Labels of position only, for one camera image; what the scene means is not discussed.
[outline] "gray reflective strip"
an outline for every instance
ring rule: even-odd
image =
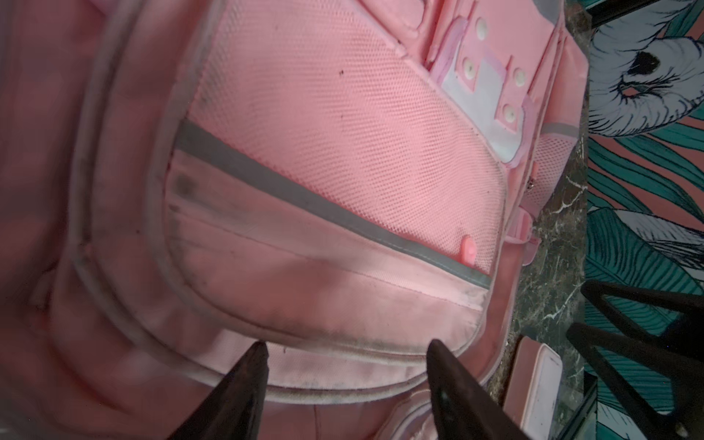
[[[491,278],[488,275],[364,220],[230,148],[226,143],[188,120],[185,120],[179,128],[175,148],[226,172],[251,187],[298,206],[366,239],[416,257],[485,289],[491,285]]]
[[[540,134],[550,133],[564,134],[565,136],[577,138],[579,137],[579,127],[575,127],[570,124],[563,124],[561,122],[550,122],[548,124],[543,124]]]
[[[558,24],[560,17],[560,2],[563,0],[533,0],[535,7],[538,8],[540,14],[547,18],[550,23]]]

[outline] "pink backpack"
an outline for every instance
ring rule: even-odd
[[[258,339],[260,439],[436,438],[485,383],[587,61],[558,0],[22,0],[0,37],[0,416],[163,439]]]

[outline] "dark green marble surface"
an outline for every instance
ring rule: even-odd
[[[569,2],[567,28],[587,53],[591,37],[589,16]],[[586,123],[588,99],[582,111],[580,139],[550,201],[536,221],[542,243],[534,262],[521,274],[506,350],[487,384],[489,394],[503,403],[515,349],[521,336],[548,344],[562,358],[562,379],[555,405],[551,437],[560,433],[582,401],[584,361],[565,337],[573,322],[584,321],[586,250]]]

